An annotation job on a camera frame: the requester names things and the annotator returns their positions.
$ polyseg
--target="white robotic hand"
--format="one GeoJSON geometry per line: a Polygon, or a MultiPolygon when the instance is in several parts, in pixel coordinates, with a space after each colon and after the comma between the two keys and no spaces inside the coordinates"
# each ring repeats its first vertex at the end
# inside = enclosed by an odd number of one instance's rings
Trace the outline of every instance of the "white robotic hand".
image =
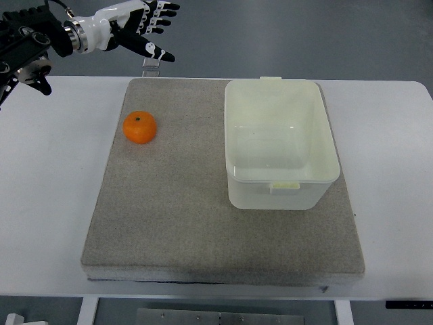
{"type": "Polygon", "coordinates": [[[73,17],[65,26],[73,30],[72,43],[79,53],[110,51],[121,45],[147,58],[174,62],[172,54],[142,35],[162,33],[159,26],[169,26],[171,22],[161,17],[176,16],[179,7],[167,1],[130,0],[100,9],[91,17],[73,17]]]}

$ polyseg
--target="orange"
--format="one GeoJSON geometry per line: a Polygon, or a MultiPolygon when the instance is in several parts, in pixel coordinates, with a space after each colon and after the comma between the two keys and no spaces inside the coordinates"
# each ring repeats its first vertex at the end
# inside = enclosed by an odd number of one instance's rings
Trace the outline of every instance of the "orange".
{"type": "Polygon", "coordinates": [[[136,144],[146,144],[156,134],[156,121],[149,112],[135,111],[123,121],[123,134],[136,144]]]}

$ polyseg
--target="robotic arm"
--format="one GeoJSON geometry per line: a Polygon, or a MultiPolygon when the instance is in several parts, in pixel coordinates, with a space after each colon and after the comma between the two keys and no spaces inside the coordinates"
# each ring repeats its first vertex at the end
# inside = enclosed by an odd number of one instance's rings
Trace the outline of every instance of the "robotic arm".
{"type": "Polygon", "coordinates": [[[37,8],[5,12],[0,20],[0,105],[18,82],[51,93],[45,76],[51,71],[50,46],[66,57],[74,51],[90,53],[95,49],[110,51],[119,45],[147,58],[174,62],[175,57],[142,37],[162,33],[169,26],[162,17],[174,17],[178,5],[167,1],[130,0],[98,10],[91,17],[75,17],[66,7],[70,19],[64,25],[49,11],[47,1],[37,8]]]}

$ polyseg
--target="plastic container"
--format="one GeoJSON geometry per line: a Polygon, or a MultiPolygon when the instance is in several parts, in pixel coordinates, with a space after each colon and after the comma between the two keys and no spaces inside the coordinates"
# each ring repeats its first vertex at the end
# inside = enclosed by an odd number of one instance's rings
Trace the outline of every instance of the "plastic container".
{"type": "Polygon", "coordinates": [[[225,89],[229,199],[240,209],[306,210],[340,175],[319,87],[262,77],[225,89]]]}

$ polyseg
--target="white table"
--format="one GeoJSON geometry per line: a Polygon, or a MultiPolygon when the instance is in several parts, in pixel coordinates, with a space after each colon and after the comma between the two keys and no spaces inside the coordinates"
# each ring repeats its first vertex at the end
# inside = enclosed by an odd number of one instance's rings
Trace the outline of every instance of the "white table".
{"type": "Polygon", "coordinates": [[[50,96],[18,85],[2,105],[0,295],[433,298],[433,101],[394,81],[318,81],[365,258],[355,285],[88,281],[80,257],[130,80],[49,77],[50,96]]]}

